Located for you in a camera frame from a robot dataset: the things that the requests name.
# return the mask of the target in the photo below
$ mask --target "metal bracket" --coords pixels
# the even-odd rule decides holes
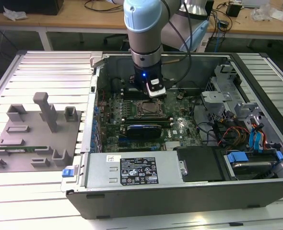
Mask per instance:
[[[246,118],[258,107],[257,103],[237,103],[234,107],[238,118]]]
[[[202,96],[206,103],[224,103],[232,101],[232,96],[228,92],[218,92],[218,91],[205,91],[202,92]]]
[[[225,77],[226,80],[233,80],[237,75],[232,65],[217,66],[214,72],[217,77]]]
[[[90,56],[90,65],[92,68],[96,68],[104,64],[104,56],[102,51],[94,51]]]
[[[188,170],[187,170],[185,162],[184,161],[179,161],[179,165],[180,165],[181,174],[183,176],[186,176],[188,174]]]

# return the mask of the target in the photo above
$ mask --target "blue latch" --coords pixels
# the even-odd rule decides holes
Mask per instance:
[[[277,152],[276,152],[276,155],[277,155],[279,161],[282,161],[282,160],[283,160],[283,154],[282,154],[280,151],[277,151]]]
[[[62,177],[73,177],[74,176],[74,169],[63,169],[61,176]]]
[[[239,161],[241,162],[248,161],[245,152],[231,152],[230,154],[227,155],[227,157],[230,163],[239,162]]]

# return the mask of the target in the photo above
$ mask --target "white sticker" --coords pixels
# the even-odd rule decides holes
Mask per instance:
[[[107,155],[106,161],[107,162],[120,162],[121,155]]]

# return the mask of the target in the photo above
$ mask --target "green circuit board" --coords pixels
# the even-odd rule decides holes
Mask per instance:
[[[177,92],[167,92],[164,99],[123,100],[120,94],[111,94],[101,107],[103,152],[172,150],[179,146],[201,145],[202,140],[189,114],[192,97],[177,100]],[[171,126],[163,128],[160,138],[153,140],[130,140],[122,132],[126,124],[123,118],[134,119],[134,125],[143,124],[144,118],[169,118]]]

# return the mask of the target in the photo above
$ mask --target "blue cable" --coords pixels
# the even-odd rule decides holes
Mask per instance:
[[[216,41],[216,46],[215,46],[214,53],[217,52],[218,41],[219,41],[219,31],[220,31],[220,20],[217,17],[216,17],[216,20],[217,20],[217,24],[218,24],[218,33],[217,33],[217,41]]]

